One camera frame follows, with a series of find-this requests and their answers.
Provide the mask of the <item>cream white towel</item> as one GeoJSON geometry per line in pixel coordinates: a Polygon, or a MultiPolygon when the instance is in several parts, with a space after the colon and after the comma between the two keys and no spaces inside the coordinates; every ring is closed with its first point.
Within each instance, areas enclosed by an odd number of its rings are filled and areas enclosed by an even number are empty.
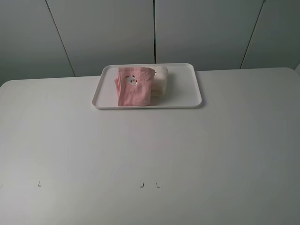
{"type": "Polygon", "coordinates": [[[165,94],[167,81],[168,81],[168,69],[164,66],[143,66],[146,68],[151,68],[155,71],[154,79],[151,85],[152,98],[160,98],[165,94]]]}

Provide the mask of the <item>pink towel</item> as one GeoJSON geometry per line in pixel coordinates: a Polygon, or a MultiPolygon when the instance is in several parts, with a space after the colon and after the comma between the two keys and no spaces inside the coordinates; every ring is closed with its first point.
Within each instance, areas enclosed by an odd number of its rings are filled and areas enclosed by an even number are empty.
{"type": "Polygon", "coordinates": [[[149,67],[120,67],[114,79],[117,106],[148,106],[155,70],[149,67]]]}

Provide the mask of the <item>white rectangular plastic tray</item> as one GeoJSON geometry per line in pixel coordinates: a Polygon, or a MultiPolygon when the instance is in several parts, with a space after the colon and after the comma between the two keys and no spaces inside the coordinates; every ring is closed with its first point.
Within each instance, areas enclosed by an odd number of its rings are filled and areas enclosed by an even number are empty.
{"type": "Polygon", "coordinates": [[[196,108],[202,102],[194,67],[189,63],[124,64],[106,66],[100,76],[92,105],[101,110],[121,109],[180,109],[196,108]],[[119,107],[114,79],[118,68],[155,67],[168,69],[166,91],[163,96],[152,98],[149,106],[119,107]]]}

